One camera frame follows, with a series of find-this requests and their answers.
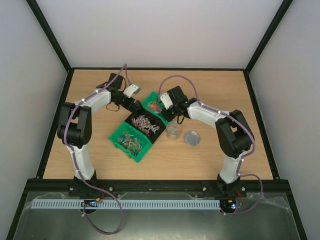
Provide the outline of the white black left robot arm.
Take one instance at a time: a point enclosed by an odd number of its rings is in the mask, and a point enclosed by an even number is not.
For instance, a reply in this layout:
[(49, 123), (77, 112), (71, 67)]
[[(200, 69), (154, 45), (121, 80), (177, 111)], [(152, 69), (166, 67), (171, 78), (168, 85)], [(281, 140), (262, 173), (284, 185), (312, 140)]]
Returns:
[(90, 181), (96, 173), (93, 167), (89, 141), (92, 137), (92, 115), (102, 107), (115, 103), (131, 113), (143, 108), (141, 102), (119, 90), (97, 88), (86, 98), (62, 104), (59, 114), (57, 136), (66, 145), (75, 168), (74, 177)]

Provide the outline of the black bin with lollipops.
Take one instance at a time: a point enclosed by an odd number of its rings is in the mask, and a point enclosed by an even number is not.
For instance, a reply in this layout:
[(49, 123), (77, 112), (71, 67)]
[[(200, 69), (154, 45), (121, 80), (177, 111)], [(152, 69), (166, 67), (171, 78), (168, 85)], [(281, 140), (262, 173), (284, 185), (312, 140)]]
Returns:
[(154, 144), (166, 130), (164, 122), (158, 116), (144, 108), (131, 113), (125, 119), (125, 122), (145, 135), (152, 144)]

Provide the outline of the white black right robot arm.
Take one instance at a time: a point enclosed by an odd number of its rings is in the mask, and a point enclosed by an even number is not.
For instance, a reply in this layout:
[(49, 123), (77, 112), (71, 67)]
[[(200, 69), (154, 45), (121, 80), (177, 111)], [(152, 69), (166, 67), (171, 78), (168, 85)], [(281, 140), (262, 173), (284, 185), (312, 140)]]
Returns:
[(217, 190), (223, 196), (233, 193), (240, 181), (240, 169), (246, 156), (255, 150), (255, 138), (239, 110), (221, 111), (198, 103), (195, 98), (177, 104), (163, 102), (162, 116), (168, 122), (183, 116), (215, 128), (218, 142), (224, 153), (222, 169), (217, 176)]

